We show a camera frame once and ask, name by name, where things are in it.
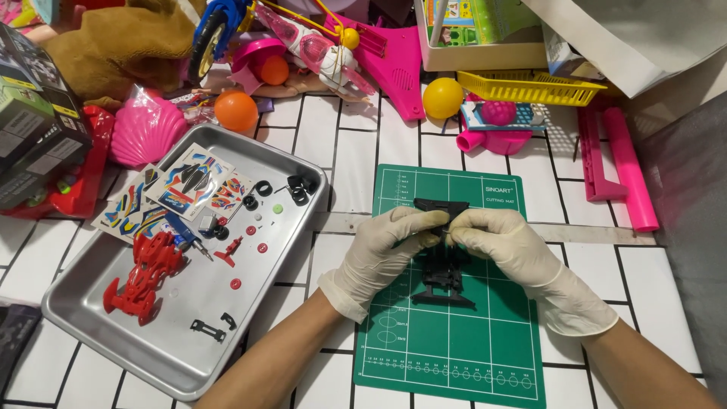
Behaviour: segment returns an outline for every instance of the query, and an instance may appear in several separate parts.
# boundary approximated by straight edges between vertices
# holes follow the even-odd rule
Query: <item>hand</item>
[[[557,333],[595,335],[619,319],[514,210],[465,210],[449,224],[446,240],[464,245],[470,254],[492,258],[540,303],[546,323]]]
[[[439,243],[439,237],[425,230],[448,221],[447,212],[406,206],[367,220],[358,227],[341,266],[322,275],[318,286],[336,311],[361,324],[374,295],[391,284],[419,251]]]

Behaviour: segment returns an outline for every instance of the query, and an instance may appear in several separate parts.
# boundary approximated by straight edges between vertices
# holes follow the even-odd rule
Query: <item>green cutting mat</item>
[[[380,164],[374,215],[415,197],[469,202],[470,207],[525,215],[518,176]],[[357,385],[461,400],[545,408],[535,301],[492,261],[473,258],[462,270],[462,295],[475,308],[412,302],[425,290],[421,266],[374,297],[359,326]]]

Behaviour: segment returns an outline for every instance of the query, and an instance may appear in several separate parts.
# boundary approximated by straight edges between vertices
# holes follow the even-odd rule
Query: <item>orange ball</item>
[[[272,55],[262,64],[260,79],[266,84],[283,84],[290,74],[288,63],[280,55]]]
[[[246,93],[228,90],[214,102],[214,115],[225,129],[247,131],[257,123],[257,105]]]

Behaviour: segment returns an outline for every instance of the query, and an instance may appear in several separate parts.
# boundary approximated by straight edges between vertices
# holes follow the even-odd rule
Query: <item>yellow ball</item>
[[[355,49],[358,47],[358,32],[354,28],[346,28],[343,31],[343,38],[341,39],[344,47],[348,49]]]
[[[447,119],[462,105],[462,86],[452,78],[437,78],[424,90],[422,105],[428,116]]]

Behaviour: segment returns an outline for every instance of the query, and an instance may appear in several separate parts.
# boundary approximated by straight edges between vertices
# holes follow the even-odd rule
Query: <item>white toy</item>
[[[334,92],[351,95],[345,88],[351,82],[351,87],[355,90],[363,91],[367,95],[375,93],[374,88],[356,72],[358,61],[350,49],[337,46],[312,28],[277,15],[261,3],[255,6],[255,14],[294,55],[296,65],[309,68],[318,74],[321,82]]]

